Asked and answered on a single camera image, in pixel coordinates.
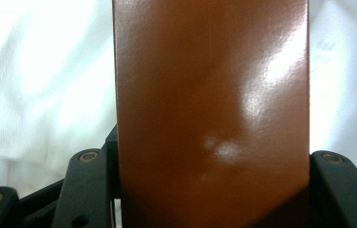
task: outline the brown rectangular object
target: brown rectangular object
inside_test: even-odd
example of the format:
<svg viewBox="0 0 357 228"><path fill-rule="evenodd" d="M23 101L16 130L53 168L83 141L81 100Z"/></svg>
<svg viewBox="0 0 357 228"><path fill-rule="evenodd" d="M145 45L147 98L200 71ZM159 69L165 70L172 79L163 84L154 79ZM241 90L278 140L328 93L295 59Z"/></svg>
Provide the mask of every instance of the brown rectangular object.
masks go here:
<svg viewBox="0 0 357 228"><path fill-rule="evenodd" d="M124 228L307 227L305 0L114 0Z"/></svg>

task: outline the white sheet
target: white sheet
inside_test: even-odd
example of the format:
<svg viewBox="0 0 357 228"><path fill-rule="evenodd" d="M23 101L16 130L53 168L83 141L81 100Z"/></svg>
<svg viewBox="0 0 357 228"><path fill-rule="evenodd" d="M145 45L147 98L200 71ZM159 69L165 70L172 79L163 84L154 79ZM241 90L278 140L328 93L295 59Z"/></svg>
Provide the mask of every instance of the white sheet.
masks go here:
<svg viewBox="0 0 357 228"><path fill-rule="evenodd" d="M357 1L310 1L310 150L357 164ZM0 0L0 185L61 179L116 123L110 0Z"/></svg>

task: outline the glossy brown surface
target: glossy brown surface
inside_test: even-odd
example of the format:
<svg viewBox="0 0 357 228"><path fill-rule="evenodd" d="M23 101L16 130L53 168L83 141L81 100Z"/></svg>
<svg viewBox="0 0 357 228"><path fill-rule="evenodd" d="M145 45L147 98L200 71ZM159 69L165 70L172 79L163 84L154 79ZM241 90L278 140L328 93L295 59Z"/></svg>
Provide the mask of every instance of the glossy brown surface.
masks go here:
<svg viewBox="0 0 357 228"><path fill-rule="evenodd" d="M123 227L307 227L307 2L114 11Z"/></svg>

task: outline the white fabric background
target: white fabric background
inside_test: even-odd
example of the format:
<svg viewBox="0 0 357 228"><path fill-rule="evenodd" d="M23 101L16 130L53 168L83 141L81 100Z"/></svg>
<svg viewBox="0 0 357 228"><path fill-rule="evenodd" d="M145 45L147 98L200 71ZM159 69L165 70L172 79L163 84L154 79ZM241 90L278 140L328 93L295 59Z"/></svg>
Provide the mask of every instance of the white fabric background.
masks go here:
<svg viewBox="0 0 357 228"><path fill-rule="evenodd" d="M116 123L111 0L0 0L0 185L63 177ZM310 0L310 151L357 165L357 1Z"/></svg>

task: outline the brown box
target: brown box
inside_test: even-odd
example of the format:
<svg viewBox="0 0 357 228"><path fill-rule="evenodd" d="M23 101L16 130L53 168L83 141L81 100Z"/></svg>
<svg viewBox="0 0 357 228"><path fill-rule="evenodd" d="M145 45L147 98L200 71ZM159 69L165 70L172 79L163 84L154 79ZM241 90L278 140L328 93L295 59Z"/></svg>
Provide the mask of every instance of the brown box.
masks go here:
<svg viewBox="0 0 357 228"><path fill-rule="evenodd" d="M114 0L122 225L308 227L303 0Z"/></svg>

